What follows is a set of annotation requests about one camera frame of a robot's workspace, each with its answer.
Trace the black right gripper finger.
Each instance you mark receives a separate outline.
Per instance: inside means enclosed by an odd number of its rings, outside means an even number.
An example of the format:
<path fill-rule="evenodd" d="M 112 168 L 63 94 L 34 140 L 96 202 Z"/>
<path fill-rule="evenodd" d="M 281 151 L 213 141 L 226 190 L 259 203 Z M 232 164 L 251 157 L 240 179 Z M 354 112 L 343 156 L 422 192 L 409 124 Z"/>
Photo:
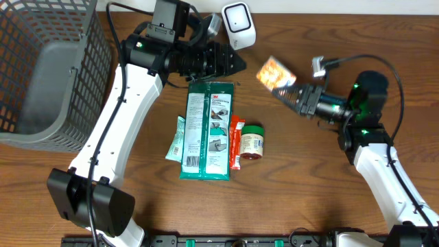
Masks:
<path fill-rule="evenodd" d="M 297 94 L 302 89 L 302 86 L 290 85 L 290 86 L 282 86 L 272 89 L 272 94 L 275 96 L 284 96 L 289 94 Z"/>
<path fill-rule="evenodd" d="M 298 98 L 297 93 L 273 92 L 272 94 L 273 94 L 273 96 L 275 96 L 276 99 L 281 101 L 284 105 L 289 107 L 295 113 L 300 112 L 299 105 L 298 105 L 298 101 L 300 99 Z"/>

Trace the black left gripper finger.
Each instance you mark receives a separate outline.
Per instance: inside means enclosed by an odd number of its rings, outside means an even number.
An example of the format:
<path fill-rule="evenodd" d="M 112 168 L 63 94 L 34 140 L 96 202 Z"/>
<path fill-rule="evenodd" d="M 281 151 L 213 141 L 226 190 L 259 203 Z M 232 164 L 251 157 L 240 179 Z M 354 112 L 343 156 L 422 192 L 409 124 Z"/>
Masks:
<path fill-rule="evenodd" d="M 232 48 L 230 44 L 224 45 L 224 58 L 226 64 L 243 64 L 242 57 Z"/>
<path fill-rule="evenodd" d="M 239 73 L 241 71 L 244 71 L 246 70 L 246 67 L 247 67 L 246 63 L 242 61 L 230 63 L 225 68 L 224 76 L 227 77 Z"/>

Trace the orange snack packet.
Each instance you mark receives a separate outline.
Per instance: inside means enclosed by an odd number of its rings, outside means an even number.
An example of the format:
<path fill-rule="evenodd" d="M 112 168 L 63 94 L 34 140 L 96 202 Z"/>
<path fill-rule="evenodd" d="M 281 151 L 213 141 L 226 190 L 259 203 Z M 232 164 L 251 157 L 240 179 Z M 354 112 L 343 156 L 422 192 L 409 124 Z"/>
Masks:
<path fill-rule="evenodd" d="M 256 77 L 269 91 L 292 86 L 296 82 L 296 76 L 274 56 L 268 58 Z"/>

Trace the green-lidded seasoning jar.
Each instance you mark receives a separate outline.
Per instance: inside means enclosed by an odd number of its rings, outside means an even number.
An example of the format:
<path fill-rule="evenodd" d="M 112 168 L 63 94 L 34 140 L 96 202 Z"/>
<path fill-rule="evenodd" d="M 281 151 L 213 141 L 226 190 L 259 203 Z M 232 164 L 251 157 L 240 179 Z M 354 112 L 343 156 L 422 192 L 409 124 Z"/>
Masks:
<path fill-rule="evenodd" d="M 248 160 L 262 158 L 264 134 L 261 126 L 244 126 L 241 130 L 240 157 Z"/>

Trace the pale green wet wipes pack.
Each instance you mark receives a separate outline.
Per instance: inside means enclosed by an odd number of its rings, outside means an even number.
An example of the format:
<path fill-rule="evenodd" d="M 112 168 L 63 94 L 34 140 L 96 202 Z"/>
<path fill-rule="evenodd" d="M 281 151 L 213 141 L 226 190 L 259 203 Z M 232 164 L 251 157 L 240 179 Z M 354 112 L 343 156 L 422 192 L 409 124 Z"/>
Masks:
<path fill-rule="evenodd" d="M 167 160 L 181 162 L 184 135 L 185 135 L 185 119 L 181 116 L 178 116 L 176 133 L 169 147 L 168 153 L 165 156 Z"/>

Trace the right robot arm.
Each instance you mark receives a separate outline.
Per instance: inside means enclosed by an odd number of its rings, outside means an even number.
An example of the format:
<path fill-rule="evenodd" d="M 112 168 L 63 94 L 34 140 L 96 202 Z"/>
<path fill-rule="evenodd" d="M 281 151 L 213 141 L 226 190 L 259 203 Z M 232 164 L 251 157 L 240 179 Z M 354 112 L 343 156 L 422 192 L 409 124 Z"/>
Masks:
<path fill-rule="evenodd" d="M 355 229 L 336 230 L 321 237 L 320 246 L 438 245 L 438 214 L 416 190 L 380 122 L 388 96 L 384 75 L 361 72 L 346 99 L 311 84 L 274 87 L 272 94 L 298 115 L 339 125 L 339 147 L 368 184 L 389 229 L 384 242 Z"/>

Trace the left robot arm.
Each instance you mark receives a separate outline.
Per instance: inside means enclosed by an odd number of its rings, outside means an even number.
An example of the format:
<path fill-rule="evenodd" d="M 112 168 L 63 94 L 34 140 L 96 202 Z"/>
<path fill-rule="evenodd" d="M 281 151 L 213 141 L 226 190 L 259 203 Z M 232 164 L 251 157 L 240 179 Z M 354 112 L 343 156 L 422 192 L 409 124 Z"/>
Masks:
<path fill-rule="evenodd" d="M 192 84 L 243 71 L 229 44 L 196 45 L 131 34 L 93 131 L 67 171 L 53 169 L 47 188 L 60 216 L 92 233 L 92 246 L 142 246 L 145 231 L 133 220 L 135 199 L 121 190 L 128 157 L 147 112 L 170 73 Z"/>

